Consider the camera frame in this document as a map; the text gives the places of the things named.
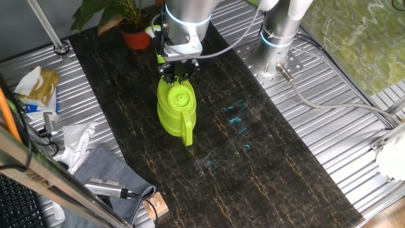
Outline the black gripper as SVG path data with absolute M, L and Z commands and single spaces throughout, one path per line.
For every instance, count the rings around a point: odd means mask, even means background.
M 188 81 L 199 69 L 200 64 L 194 58 L 164 63 L 158 67 L 158 72 L 165 83 L 169 86 L 174 86 L 176 81 L 179 81 L 180 84 Z

